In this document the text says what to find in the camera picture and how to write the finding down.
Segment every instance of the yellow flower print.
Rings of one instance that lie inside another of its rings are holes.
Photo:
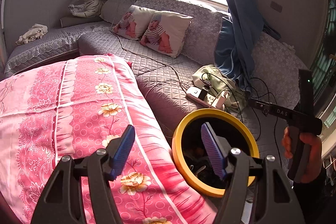
[[[94,62],[95,62],[95,63],[105,62],[105,58],[102,58],[102,57],[96,57],[96,58],[94,59]]]
[[[129,195],[135,195],[136,192],[143,192],[152,183],[149,181],[151,178],[142,173],[132,172],[127,176],[121,178],[120,193],[127,192]]]
[[[102,75],[102,74],[108,74],[111,73],[111,71],[108,68],[98,68],[95,73]]]
[[[107,135],[106,140],[103,140],[101,144],[103,145],[103,147],[106,148],[107,145],[110,143],[110,141],[116,138],[120,138],[120,137],[118,135]]]
[[[115,103],[103,104],[98,111],[98,114],[103,114],[104,117],[114,116],[121,112],[121,106]]]
[[[99,85],[96,86],[96,92],[98,94],[113,93],[112,90],[113,90],[113,87],[110,84],[99,83]]]
[[[151,224],[151,223],[154,223],[154,224],[172,224],[170,221],[167,221],[167,218],[165,218],[165,217],[157,218],[156,216],[154,216],[152,218],[147,217],[144,220],[142,220],[142,223],[143,224]]]

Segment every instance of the pink blanket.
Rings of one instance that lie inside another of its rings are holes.
[[[124,223],[212,223],[213,205],[190,188],[172,161],[154,115],[125,60],[83,56],[0,82],[0,191],[23,223],[63,155],[84,157],[128,124],[135,143],[123,174],[110,182]],[[87,223],[95,223],[87,178]]]

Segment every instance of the blue curtain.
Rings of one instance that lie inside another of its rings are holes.
[[[231,16],[223,17],[215,48],[215,66],[227,78],[248,90],[254,69],[252,50],[264,30],[275,39],[280,35],[271,29],[258,11],[256,0],[226,0]]]

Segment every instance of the photo pillow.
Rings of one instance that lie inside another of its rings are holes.
[[[176,58],[182,51],[185,31],[192,19],[175,12],[155,12],[140,44]]]
[[[148,27],[155,10],[132,5],[117,25],[113,32],[128,38],[138,40]]]

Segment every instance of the baby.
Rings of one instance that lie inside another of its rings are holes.
[[[123,16],[123,18],[119,21],[117,25],[114,26],[113,32],[118,33],[119,29],[126,30],[125,35],[128,35],[130,37],[135,37],[135,27],[136,22],[134,21],[132,13],[134,12],[134,8],[131,7],[128,9],[126,14]]]
[[[160,21],[160,14],[155,14],[152,17],[152,21],[149,23],[148,29],[144,33],[140,44],[144,46],[146,46],[146,43],[159,45],[159,51],[172,53],[169,42],[169,35],[167,35],[163,27],[159,25]]]

